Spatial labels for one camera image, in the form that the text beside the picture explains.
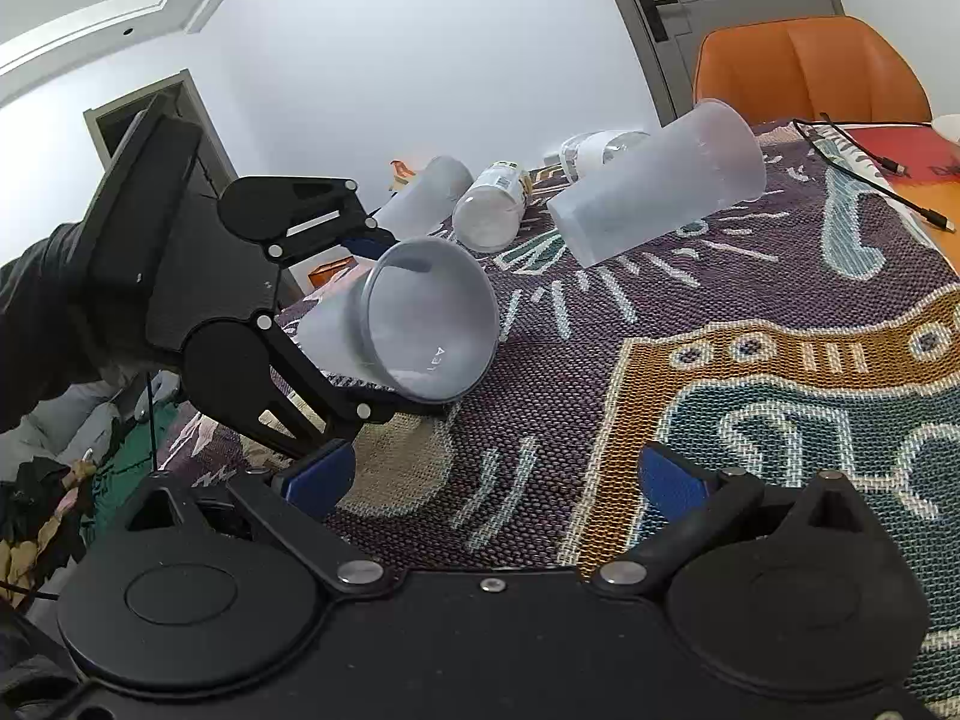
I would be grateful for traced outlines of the frosted plastic cup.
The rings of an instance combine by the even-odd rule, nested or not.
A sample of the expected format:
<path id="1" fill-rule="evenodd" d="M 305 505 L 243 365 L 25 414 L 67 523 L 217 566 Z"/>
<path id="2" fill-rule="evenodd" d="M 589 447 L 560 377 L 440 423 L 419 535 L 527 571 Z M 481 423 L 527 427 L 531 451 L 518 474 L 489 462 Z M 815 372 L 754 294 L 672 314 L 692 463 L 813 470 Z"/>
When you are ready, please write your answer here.
<path id="1" fill-rule="evenodd" d="M 729 104 L 695 109 L 548 202 L 556 231 L 587 268 L 766 188 L 754 132 Z"/>
<path id="2" fill-rule="evenodd" d="M 483 268 L 460 245 L 409 239 L 332 284 L 298 323 L 314 366 L 410 400 L 448 403 L 487 373 L 500 309 Z"/>
<path id="3" fill-rule="evenodd" d="M 452 216 L 472 182 L 465 164 L 446 154 L 436 156 L 374 213 L 374 219 L 399 241 L 426 236 Z"/>

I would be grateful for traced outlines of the orange beige paper bag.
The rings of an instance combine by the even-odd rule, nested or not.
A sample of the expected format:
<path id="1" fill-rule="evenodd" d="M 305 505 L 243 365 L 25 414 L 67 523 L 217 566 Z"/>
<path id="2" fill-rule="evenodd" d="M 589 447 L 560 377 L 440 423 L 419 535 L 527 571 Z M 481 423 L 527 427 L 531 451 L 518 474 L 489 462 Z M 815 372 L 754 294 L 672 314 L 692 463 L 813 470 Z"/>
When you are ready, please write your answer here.
<path id="1" fill-rule="evenodd" d="M 391 192 L 392 195 L 402 192 L 402 190 L 418 176 L 418 172 L 407 166 L 402 160 L 392 160 L 391 167 L 392 182 L 391 187 L 389 187 L 389 192 Z"/>

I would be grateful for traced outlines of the dark open doorway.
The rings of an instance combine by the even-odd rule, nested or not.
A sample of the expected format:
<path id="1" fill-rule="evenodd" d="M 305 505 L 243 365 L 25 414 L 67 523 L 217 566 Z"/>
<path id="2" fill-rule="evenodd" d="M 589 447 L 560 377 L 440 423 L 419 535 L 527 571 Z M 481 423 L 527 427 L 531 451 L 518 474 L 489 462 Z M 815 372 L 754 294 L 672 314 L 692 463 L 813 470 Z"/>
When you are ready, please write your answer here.
<path id="1" fill-rule="evenodd" d="M 133 138 L 142 140 L 142 156 L 147 160 L 153 151 L 164 154 L 184 151 L 187 145 L 194 147 L 189 190 L 195 195 L 219 197 L 238 178 L 187 68 L 87 109 L 83 119 L 104 167 L 124 149 L 127 133 L 133 128 Z"/>

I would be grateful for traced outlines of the yellow labelled clear bottle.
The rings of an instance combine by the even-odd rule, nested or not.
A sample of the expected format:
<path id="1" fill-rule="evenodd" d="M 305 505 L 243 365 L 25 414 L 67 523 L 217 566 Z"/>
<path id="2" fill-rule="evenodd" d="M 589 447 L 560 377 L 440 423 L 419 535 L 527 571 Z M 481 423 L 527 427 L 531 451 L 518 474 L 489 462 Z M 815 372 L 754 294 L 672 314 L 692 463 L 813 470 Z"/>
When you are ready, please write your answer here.
<path id="1" fill-rule="evenodd" d="M 475 254 L 506 249 L 523 222 L 529 188 L 529 174 L 519 163 L 491 163 L 455 205 L 455 238 Z"/>

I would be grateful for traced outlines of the patterned woven table cloth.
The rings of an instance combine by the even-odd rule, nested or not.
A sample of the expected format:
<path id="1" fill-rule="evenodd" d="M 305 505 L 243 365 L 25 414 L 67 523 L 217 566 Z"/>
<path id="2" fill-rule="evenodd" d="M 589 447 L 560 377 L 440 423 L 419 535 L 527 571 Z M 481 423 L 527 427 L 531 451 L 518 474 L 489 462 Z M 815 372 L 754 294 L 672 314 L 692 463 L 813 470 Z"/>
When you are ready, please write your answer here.
<path id="1" fill-rule="evenodd" d="M 958 278 L 827 130 L 758 132 L 766 188 L 579 265 L 542 169 L 519 238 L 483 259 L 501 309 L 488 374 L 441 419 L 356 441 L 327 517 L 395 567 L 596 569 L 656 533 L 640 453 L 797 488 L 850 478 L 923 585 L 910 691 L 958 712 Z"/>

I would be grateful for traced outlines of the white plastic bottle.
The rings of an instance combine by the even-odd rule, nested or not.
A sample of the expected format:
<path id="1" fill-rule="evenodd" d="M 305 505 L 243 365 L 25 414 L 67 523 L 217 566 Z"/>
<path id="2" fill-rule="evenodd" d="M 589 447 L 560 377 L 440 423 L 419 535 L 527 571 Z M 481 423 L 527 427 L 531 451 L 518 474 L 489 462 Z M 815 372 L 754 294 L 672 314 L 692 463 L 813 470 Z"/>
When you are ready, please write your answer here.
<path id="1" fill-rule="evenodd" d="M 558 149 L 560 166 L 569 182 L 578 182 L 589 172 L 610 163 L 649 138 L 649 133 L 637 128 L 612 128 L 596 132 L 578 133 L 566 138 Z"/>

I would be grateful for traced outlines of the red book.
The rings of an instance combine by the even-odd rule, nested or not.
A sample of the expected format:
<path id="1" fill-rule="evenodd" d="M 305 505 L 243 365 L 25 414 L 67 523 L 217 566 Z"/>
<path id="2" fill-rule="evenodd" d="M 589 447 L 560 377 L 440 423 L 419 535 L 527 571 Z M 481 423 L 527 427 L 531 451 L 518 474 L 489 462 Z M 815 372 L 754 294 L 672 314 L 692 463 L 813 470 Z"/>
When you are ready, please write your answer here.
<path id="1" fill-rule="evenodd" d="M 862 149 L 895 161 L 905 172 L 897 184 L 957 184 L 958 133 L 932 124 L 845 125 Z"/>

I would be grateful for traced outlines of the orange chair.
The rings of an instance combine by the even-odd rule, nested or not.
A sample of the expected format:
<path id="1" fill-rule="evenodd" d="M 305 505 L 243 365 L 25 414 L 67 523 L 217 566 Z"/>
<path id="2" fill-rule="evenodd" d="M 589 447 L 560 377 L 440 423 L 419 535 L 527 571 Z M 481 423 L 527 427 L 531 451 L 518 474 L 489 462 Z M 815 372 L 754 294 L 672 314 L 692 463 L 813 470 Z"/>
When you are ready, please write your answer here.
<path id="1" fill-rule="evenodd" d="M 931 105 L 900 52 L 864 21 L 809 16 L 716 29 L 701 41 L 693 99 L 749 124 L 779 119 L 927 122 Z"/>

